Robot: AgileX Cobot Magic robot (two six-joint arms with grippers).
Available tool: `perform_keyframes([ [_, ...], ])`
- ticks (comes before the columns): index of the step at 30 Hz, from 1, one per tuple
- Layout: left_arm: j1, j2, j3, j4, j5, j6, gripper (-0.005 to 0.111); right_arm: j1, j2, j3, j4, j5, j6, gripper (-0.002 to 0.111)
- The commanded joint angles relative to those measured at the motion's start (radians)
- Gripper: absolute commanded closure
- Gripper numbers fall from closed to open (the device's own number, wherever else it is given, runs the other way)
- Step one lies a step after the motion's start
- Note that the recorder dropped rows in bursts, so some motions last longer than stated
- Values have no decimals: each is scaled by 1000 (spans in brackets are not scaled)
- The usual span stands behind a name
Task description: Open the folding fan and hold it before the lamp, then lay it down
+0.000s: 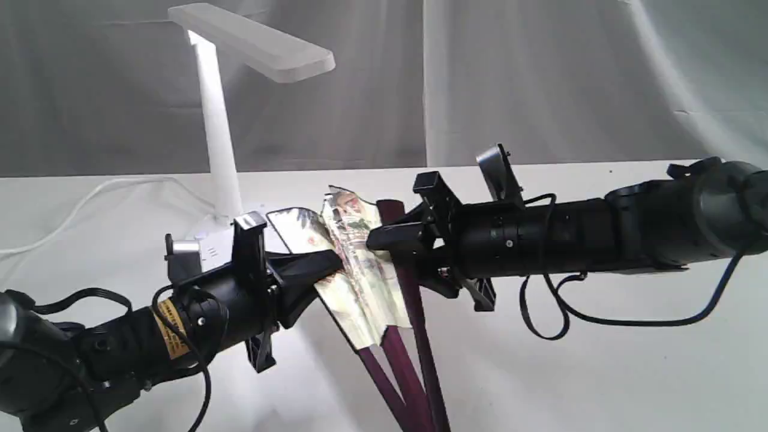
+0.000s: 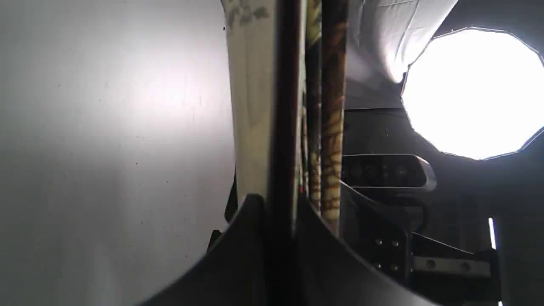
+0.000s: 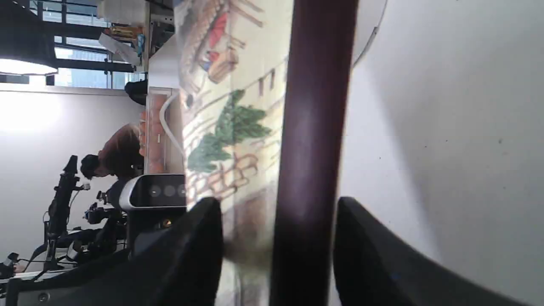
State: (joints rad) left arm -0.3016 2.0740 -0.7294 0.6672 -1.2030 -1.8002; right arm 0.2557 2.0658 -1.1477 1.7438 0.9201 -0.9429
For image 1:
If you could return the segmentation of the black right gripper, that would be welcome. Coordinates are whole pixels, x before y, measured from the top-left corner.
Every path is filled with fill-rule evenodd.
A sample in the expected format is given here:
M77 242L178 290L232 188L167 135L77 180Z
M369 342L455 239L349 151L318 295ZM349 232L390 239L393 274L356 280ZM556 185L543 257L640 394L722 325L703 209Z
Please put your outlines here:
M415 277L420 287L446 299L456 299L466 288L475 311L496 309L492 277L510 275L508 267L522 253L520 224L526 208L492 202L464 205L439 172L415 178L413 191L422 199L423 221L382 225L368 233L367 248L390 253L419 253Z

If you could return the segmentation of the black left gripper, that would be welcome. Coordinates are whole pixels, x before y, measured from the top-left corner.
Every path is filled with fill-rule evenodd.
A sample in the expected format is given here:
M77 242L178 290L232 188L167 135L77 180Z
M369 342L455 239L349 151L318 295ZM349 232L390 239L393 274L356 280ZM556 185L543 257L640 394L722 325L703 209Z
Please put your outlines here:
M180 284L170 283L170 296L154 301L168 352L166 365L156 371L197 374L237 344L244 345L256 372L270 369L276 364L271 337L278 325L296 325L319 297L315 283L343 268L332 250L267 252L267 223L261 214L242 214L231 227L228 263Z

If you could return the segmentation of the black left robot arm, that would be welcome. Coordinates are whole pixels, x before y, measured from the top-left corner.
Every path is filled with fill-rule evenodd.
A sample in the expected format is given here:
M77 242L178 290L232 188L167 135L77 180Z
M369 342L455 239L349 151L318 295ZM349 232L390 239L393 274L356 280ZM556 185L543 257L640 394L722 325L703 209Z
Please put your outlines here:
M197 274L192 260L202 248L166 235L170 284L140 309L98 287L44 305L2 292L2 412L24 431L105 431L107 418L143 391L201 374L203 401L190 427L198 430L216 356L244 343L255 371L274 366L272 334L295 325L317 298L315 284L343 267L332 250L267 251L258 212L232 227L230 261Z

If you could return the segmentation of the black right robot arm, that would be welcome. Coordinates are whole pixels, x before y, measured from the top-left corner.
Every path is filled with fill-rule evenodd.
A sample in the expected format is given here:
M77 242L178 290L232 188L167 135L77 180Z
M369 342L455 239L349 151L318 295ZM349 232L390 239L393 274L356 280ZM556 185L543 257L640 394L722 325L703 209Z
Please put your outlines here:
M706 158L671 164L667 179L603 199L533 206L505 157L482 163L494 200L463 204L434 170L419 174L421 204L371 230L368 249L412 263L418 282L454 298L466 286L478 311L496 296L487 280L533 274L681 271L766 251L766 171Z

